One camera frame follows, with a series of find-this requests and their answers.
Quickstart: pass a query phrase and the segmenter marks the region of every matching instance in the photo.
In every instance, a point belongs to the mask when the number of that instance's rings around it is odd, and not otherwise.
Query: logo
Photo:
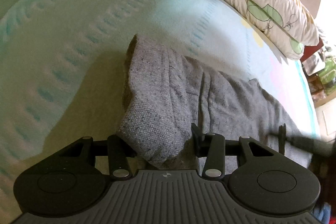
[[[171,177],[172,176],[172,174],[171,173],[168,173],[168,172],[166,172],[166,173],[164,173],[164,174],[162,174],[165,178],[168,178],[168,177]]]

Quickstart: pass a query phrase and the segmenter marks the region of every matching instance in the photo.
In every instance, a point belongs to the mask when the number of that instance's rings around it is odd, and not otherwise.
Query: red object
[[[335,217],[330,218],[329,224],[336,224],[336,218]]]
[[[304,51],[303,51],[303,55],[300,59],[301,63],[305,60],[307,60],[309,57],[311,57],[314,53],[316,53],[320,48],[323,47],[323,41],[322,39],[319,37],[319,43],[316,46],[305,46],[304,47]]]

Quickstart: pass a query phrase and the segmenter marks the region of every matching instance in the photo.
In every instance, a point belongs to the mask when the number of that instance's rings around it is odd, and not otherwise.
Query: gray knit fabric
[[[191,123],[203,133],[237,140],[248,135],[267,141],[286,123],[288,135],[299,131],[282,105],[258,81],[249,82],[216,71],[146,37],[130,43],[124,90],[126,114],[118,135],[159,169],[199,169],[205,159],[194,155]],[[277,141],[268,145],[278,149]],[[286,147],[285,155],[303,166],[309,155]],[[226,174],[236,169],[226,159]]]

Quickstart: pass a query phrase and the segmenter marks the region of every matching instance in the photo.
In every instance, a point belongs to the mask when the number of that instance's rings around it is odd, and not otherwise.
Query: green leaf pattern
[[[267,4],[263,10],[276,22],[280,27],[284,26],[284,21],[282,20],[282,16],[280,13],[274,9],[271,5]]]
[[[295,39],[293,38],[290,38],[290,44],[291,44],[291,47],[293,49],[293,51],[296,53],[296,54],[301,54],[303,52],[303,44],[302,43],[299,43],[298,41],[296,41]]]
[[[268,21],[269,15],[252,0],[247,0],[247,10],[258,20]]]

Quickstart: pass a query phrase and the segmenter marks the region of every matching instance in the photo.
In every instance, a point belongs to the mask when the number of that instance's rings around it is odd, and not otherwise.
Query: fitted sheet
[[[136,33],[225,73],[257,78],[302,133],[319,136],[300,62],[287,60],[223,0],[0,3],[1,223],[20,212],[12,194],[20,172],[82,136],[115,132],[125,53]]]

